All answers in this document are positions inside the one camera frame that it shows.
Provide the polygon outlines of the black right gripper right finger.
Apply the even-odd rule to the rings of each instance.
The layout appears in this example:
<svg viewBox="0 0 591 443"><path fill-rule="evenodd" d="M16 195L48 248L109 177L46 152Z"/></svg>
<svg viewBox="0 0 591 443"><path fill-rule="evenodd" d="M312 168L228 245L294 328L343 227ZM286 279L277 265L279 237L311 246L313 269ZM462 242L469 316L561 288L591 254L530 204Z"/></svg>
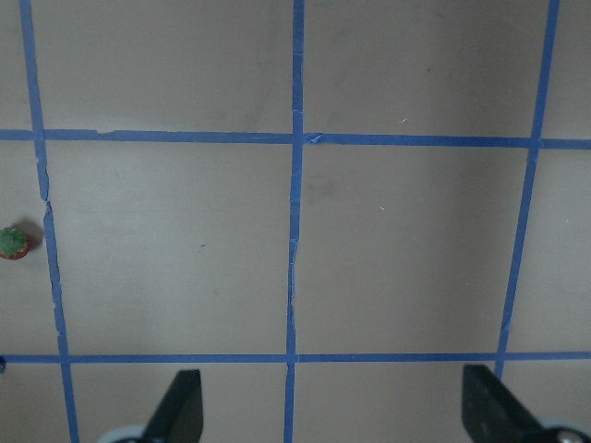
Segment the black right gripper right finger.
<svg viewBox="0 0 591 443"><path fill-rule="evenodd" d="M485 365L465 365L462 424L472 442L544 442L542 424Z"/></svg>

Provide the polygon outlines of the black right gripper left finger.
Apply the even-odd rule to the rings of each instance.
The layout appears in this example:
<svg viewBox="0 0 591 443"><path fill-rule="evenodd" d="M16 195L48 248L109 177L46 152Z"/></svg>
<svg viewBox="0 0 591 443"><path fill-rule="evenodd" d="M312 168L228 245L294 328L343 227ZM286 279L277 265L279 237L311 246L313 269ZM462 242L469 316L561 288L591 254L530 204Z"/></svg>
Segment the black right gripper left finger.
<svg viewBox="0 0 591 443"><path fill-rule="evenodd" d="M140 437L141 442L199 442L204 426L200 371L180 370Z"/></svg>

